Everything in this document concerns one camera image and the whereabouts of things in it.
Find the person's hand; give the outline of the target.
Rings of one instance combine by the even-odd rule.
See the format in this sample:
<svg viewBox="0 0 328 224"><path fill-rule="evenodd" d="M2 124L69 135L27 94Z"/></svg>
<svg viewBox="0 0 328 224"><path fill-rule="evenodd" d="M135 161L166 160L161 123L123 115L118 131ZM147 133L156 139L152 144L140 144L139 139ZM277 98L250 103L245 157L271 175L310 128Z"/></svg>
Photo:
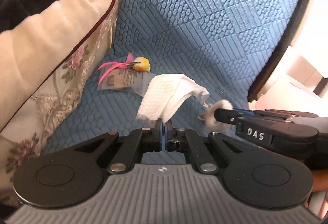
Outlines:
<svg viewBox="0 0 328 224"><path fill-rule="evenodd" d="M327 170L312 171L312 176L314 188L305 207L323 219L327 215Z"/></svg>

